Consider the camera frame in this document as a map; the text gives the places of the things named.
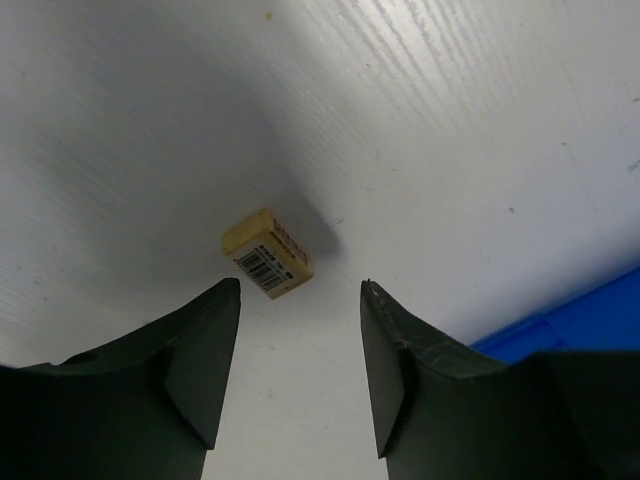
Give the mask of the yellow eraser with barcode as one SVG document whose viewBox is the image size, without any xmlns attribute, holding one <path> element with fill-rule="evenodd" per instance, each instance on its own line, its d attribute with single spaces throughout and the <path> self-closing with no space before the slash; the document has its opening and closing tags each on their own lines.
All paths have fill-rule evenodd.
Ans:
<svg viewBox="0 0 640 480">
<path fill-rule="evenodd" d="M 222 251 L 272 300 L 314 276 L 309 256 L 270 209 L 260 209 L 228 229 Z"/>
</svg>

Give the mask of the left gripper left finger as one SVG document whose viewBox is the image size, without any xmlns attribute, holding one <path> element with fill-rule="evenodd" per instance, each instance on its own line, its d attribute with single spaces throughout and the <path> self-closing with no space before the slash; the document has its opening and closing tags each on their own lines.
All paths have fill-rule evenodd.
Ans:
<svg viewBox="0 0 640 480">
<path fill-rule="evenodd" d="M 241 308 L 227 278 L 65 362 L 1 370 L 5 479 L 198 479 L 215 446 Z"/>
</svg>

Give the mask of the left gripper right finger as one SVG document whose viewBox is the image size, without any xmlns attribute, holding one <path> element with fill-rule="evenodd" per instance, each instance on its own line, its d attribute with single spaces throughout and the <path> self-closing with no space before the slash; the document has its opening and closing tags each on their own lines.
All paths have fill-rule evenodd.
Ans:
<svg viewBox="0 0 640 480">
<path fill-rule="evenodd" d="M 639 355 L 543 351 L 507 364 L 360 291 L 377 454 L 392 479 L 635 479 Z"/>
</svg>

